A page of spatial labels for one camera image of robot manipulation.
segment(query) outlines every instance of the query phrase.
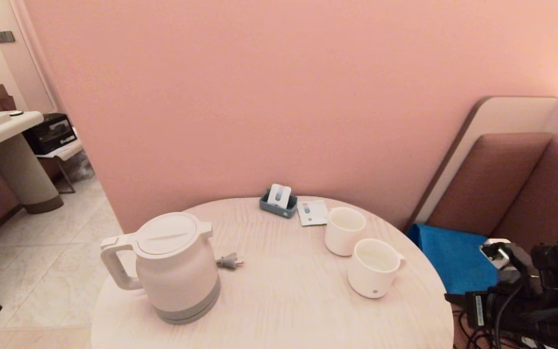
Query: white mug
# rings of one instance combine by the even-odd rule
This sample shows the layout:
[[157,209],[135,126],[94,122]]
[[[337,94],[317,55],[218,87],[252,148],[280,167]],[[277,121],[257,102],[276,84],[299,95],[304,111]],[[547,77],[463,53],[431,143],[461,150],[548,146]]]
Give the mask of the white mug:
[[336,207],[328,213],[324,244],[339,256],[350,256],[357,241],[363,238],[365,217],[352,208]]
[[348,282],[361,296],[381,298],[405,257],[384,241],[366,238],[356,243],[348,266]]

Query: blue cloth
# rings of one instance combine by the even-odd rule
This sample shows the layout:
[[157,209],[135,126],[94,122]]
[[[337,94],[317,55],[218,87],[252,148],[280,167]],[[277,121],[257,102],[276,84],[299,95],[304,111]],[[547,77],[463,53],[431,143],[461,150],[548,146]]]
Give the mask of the blue cloth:
[[408,237],[430,260],[447,293],[485,291],[496,285],[496,268],[479,250],[485,236],[414,224]]

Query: white table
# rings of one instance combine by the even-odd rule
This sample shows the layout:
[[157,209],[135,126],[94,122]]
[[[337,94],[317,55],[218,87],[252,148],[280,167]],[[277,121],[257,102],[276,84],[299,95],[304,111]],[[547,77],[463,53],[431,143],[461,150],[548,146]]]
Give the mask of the white table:
[[[329,209],[354,207],[324,200]],[[350,257],[324,246],[325,226],[301,227],[298,216],[285,219],[258,205],[257,198],[226,199],[186,211],[213,223],[215,256],[237,252],[245,261],[237,271],[219,270],[221,294],[206,316],[184,326],[164,323],[142,290],[121,290],[110,277],[96,303],[92,348],[452,347],[453,318],[443,283],[402,232],[356,207],[367,218],[366,234],[407,258],[391,290],[370,300],[348,284]]]

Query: white kettle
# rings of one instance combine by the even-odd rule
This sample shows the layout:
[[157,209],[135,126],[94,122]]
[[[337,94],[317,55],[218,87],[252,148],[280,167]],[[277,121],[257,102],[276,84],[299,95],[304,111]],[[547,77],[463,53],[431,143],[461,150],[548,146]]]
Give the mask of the white kettle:
[[[212,223],[188,213],[168,213],[133,234],[103,240],[100,258],[120,288],[143,288],[162,320],[184,325],[203,317],[219,298],[211,236]],[[126,274],[115,253],[120,250],[137,254],[138,278]]]

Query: sofa backrest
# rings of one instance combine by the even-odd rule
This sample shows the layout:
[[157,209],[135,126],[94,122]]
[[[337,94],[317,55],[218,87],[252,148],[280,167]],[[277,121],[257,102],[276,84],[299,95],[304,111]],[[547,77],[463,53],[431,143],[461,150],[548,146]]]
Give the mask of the sofa backrest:
[[485,236],[492,234],[552,137],[551,133],[482,135],[426,224]]
[[552,137],[492,236],[505,237],[525,249],[558,241],[558,136]]

